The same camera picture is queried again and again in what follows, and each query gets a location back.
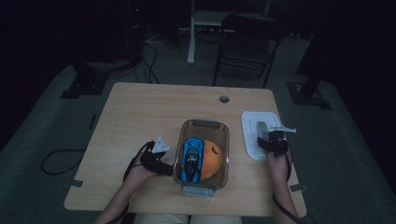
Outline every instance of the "blue object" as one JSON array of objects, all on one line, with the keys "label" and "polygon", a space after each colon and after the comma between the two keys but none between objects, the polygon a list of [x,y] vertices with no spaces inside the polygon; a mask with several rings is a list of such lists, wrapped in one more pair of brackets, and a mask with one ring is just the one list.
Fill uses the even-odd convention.
[{"label": "blue object", "polygon": [[201,177],[205,142],[197,137],[186,139],[181,163],[181,181],[198,183]]}]

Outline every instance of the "wooden table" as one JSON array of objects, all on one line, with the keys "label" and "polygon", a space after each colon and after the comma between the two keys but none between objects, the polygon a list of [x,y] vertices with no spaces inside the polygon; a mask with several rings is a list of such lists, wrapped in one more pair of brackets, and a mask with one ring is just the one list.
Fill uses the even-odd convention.
[{"label": "wooden table", "polygon": [[[220,96],[230,101],[222,103]],[[78,168],[64,206],[70,210],[103,210],[122,182],[126,167],[146,142],[159,136],[171,148],[163,161],[173,164],[181,126],[188,119],[214,119],[230,130],[228,182],[213,198],[185,196],[173,177],[151,178],[132,198],[130,211],[189,215],[273,216],[268,163],[254,161],[246,150],[241,115],[271,111],[278,115],[269,90],[117,83],[106,102]],[[298,184],[294,168],[289,185]],[[304,198],[292,199],[300,217]]]}]

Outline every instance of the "clear plastic container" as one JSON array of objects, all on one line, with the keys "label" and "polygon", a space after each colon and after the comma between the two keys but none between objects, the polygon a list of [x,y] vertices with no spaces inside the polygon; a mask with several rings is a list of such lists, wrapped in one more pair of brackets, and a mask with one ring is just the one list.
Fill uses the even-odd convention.
[{"label": "clear plastic container", "polygon": [[[222,151],[222,163],[219,170],[207,179],[198,183],[183,182],[180,179],[183,147],[186,139],[198,137],[214,142]],[[228,178],[230,135],[228,127],[217,121],[190,119],[184,122],[177,145],[173,178],[183,188],[183,193],[190,196],[211,197],[217,189],[222,189]]]}]

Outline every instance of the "person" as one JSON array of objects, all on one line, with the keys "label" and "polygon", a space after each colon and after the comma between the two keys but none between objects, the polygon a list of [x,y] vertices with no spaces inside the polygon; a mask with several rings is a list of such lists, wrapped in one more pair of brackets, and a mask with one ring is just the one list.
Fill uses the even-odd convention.
[{"label": "person", "polygon": [[[274,184],[277,202],[289,212],[291,212],[295,217],[297,217],[298,214],[293,204],[288,186],[289,166],[287,162],[291,164],[290,150],[286,152],[285,157],[279,156],[275,158],[273,153],[270,152],[265,152],[265,154],[269,162],[270,173]],[[157,175],[147,170],[143,165],[140,164],[140,157],[141,155],[138,155],[137,160],[134,162],[134,168],[131,169],[130,173],[127,175],[118,191],[107,204],[105,210],[96,219],[95,224],[108,223],[119,216],[129,203],[132,195],[139,189],[139,187],[144,185],[144,183],[151,177]],[[241,217],[192,216],[189,218],[185,215],[137,214],[134,218],[134,223],[242,224],[242,219]],[[289,216],[277,208],[276,223],[289,224],[295,223],[295,221],[293,221]]]}]

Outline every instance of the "gray carpet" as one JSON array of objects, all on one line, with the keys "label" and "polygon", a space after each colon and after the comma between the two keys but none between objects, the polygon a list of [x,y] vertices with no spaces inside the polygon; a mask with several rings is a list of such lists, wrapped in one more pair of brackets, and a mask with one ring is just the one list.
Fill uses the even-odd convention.
[{"label": "gray carpet", "polygon": [[[151,40],[158,51],[153,66],[163,84],[212,84],[217,45],[213,35],[199,35],[195,64],[187,64],[188,34],[178,44],[163,39]],[[333,110],[318,106],[295,105],[287,81],[304,81],[294,75],[309,40],[288,36],[279,47],[267,89],[274,92],[283,124],[296,128],[288,134],[300,183],[306,185],[304,199],[311,217],[325,223],[395,223],[396,199],[379,171],[369,148],[347,112],[334,86],[319,86]],[[148,63],[154,51],[145,48]],[[93,63],[101,69],[112,64]],[[53,150],[85,148],[97,118],[114,83],[146,82],[147,67],[135,71],[113,72],[102,95],[84,95],[76,100],[60,99],[75,77],[71,66],[52,80],[35,108],[14,134],[0,155],[0,223],[92,223],[99,212],[68,211],[64,199],[77,168],[64,175],[46,175],[40,163]],[[259,88],[262,78],[245,69],[224,66],[218,86]],[[62,170],[78,161],[82,152],[64,153],[52,158],[46,168]],[[314,223],[304,217],[305,223]],[[244,217],[244,223],[275,223],[273,217]]]}]

